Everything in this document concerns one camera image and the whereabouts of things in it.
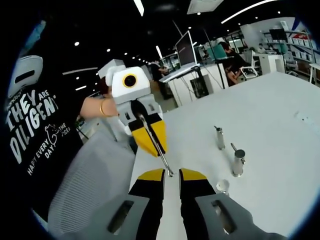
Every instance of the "computer monitor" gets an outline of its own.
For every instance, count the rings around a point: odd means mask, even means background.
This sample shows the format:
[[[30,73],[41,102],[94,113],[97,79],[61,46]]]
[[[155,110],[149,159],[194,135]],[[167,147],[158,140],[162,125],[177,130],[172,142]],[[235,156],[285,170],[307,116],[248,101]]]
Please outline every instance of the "computer monitor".
[[[273,40],[287,41],[287,34],[283,28],[281,29],[270,29],[270,34]]]
[[[178,54],[181,67],[190,63],[197,64],[195,49],[189,31],[187,31],[176,43],[175,49]]]

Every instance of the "metal cylinder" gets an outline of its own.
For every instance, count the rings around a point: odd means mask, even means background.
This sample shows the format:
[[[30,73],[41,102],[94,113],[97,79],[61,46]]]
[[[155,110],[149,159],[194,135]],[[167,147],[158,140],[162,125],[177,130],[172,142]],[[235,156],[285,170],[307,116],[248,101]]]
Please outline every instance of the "metal cylinder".
[[[242,149],[236,149],[235,145],[231,143],[234,149],[234,161],[232,163],[232,174],[234,177],[240,177],[244,173],[244,164],[246,163],[246,152]]]
[[[226,148],[225,140],[224,140],[224,132],[222,131],[221,127],[216,127],[216,126],[214,126],[214,127],[216,129],[216,137],[217,137],[218,148],[220,150],[223,150],[223,149]]]

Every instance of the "dark hair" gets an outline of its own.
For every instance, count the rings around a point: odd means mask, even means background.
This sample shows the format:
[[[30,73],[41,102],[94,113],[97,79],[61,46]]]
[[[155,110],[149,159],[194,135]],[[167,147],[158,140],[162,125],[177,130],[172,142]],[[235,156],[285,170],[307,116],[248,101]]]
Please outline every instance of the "dark hair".
[[[219,44],[223,47],[224,50],[230,49],[230,45],[228,43],[226,43],[225,41],[221,41],[221,42],[219,42]]]

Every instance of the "white wall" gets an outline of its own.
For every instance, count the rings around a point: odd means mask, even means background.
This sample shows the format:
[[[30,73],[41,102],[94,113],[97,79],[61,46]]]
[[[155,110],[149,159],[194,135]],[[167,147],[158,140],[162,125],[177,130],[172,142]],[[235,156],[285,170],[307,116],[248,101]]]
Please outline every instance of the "white wall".
[[[271,18],[263,21],[258,21],[252,24],[242,25],[240,27],[242,34],[244,36],[244,41],[246,45],[251,48],[257,48],[259,43],[264,39],[262,32],[267,32],[270,29],[282,28],[280,21],[286,21],[289,29],[292,30],[295,18],[294,17],[277,17]],[[305,26],[300,22],[299,25],[294,29],[295,31],[302,31]]]
[[[233,49],[235,49],[235,46],[237,48],[242,48],[244,46],[240,39],[235,39],[234,41],[233,40],[229,40],[229,44],[230,44],[230,47],[233,48]]]

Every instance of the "office desk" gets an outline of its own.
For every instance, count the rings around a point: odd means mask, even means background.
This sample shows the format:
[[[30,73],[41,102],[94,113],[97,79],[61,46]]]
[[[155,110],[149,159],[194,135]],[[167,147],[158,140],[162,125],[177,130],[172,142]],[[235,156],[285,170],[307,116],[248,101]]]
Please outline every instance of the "office desk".
[[[262,75],[280,72],[285,73],[285,64],[282,55],[257,53],[259,57]]]
[[[219,64],[219,66],[221,70],[224,87],[227,89],[229,86],[224,67],[221,63]],[[220,77],[217,64],[201,66],[200,71],[209,94],[217,93],[222,90],[223,83]],[[168,82],[168,85],[172,91],[173,97],[178,107],[181,107],[183,105],[189,104],[197,100],[197,97],[194,94],[193,87],[190,82],[195,78],[198,78],[198,74],[196,72],[191,72],[187,75],[184,75],[183,77],[179,77]]]
[[[164,114],[166,159],[175,172],[203,173],[215,190],[218,180],[228,180],[230,197],[251,212],[259,228],[288,237],[319,193],[319,103],[320,88],[279,72],[232,86]],[[214,125],[223,128],[223,151]],[[230,143],[246,152],[240,177],[231,174]],[[142,173],[163,167],[139,149],[131,185]],[[157,239],[186,239],[180,205],[179,175],[166,176]]]
[[[310,63],[310,78],[309,78],[309,83],[312,83],[312,78],[314,75],[314,69],[318,69],[320,70],[320,65],[316,64],[316,63]]]

